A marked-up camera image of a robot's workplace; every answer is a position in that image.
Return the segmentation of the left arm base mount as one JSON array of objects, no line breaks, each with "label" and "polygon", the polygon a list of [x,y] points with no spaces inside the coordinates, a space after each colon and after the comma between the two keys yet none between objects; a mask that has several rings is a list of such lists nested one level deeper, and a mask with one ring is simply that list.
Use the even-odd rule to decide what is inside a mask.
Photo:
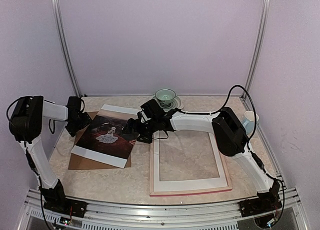
[{"label": "left arm base mount", "polygon": [[44,197],[44,208],[70,217],[83,218],[87,210],[87,202],[59,197]]}]

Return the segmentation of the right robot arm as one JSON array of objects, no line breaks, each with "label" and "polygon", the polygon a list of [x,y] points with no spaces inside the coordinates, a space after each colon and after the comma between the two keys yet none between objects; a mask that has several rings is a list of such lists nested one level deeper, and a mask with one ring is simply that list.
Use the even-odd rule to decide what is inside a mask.
[{"label": "right robot arm", "polygon": [[138,133],[137,140],[150,144],[157,131],[174,132],[192,130],[212,133],[218,150],[235,159],[251,178],[257,191],[256,208],[266,212],[279,197],[283,183],[272,177],[265,169],[263,161],[254,152],[251,138],[233,110],[223,104],[219,110],[211,112],[187,112],[179,108],[164,111],[152,99],[144,103],[137,112],[137,118],[128,119],[124,133]]}]

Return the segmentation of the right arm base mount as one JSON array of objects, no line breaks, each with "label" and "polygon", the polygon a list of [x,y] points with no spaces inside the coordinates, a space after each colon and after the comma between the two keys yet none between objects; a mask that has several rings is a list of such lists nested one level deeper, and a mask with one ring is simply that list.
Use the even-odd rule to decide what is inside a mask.
[{"label": "right arm base mount", "polygon": [[257,198],[239,202],[241,216],[249,217],[281,209],[282,203],[278,194],[258,193]]}]

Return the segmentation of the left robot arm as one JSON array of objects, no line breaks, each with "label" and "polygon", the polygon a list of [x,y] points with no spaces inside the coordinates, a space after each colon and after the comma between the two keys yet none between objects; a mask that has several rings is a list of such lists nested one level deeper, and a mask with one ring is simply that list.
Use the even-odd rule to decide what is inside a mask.
[{"label": "left robot arm", "polygon": [[6,111],[9,131],[24,150],[28,164],[38,178],[40,192],[61,213],[70,208],[70,201],[65,198],[63,186],[44,151],[41,138],[43,119],[66,122],[67,132],[74,137],[92,122],[83,105],[84,101],[76,96],[69,97],[67,105],[57,105],[43,96],[23,96],[10,104]]}]

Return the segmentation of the canyon photo print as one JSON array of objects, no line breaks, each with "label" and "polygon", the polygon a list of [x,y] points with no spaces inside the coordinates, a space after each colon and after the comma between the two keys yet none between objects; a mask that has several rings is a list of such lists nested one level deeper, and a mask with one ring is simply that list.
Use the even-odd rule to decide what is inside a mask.
[{"label": "canyon photo print", "polygon": [[125,168],[138,133],[124,134],[122,129],[129,118],[137,117],[137,113],[138,110],[133,108],[103,105],[71,153]]}]

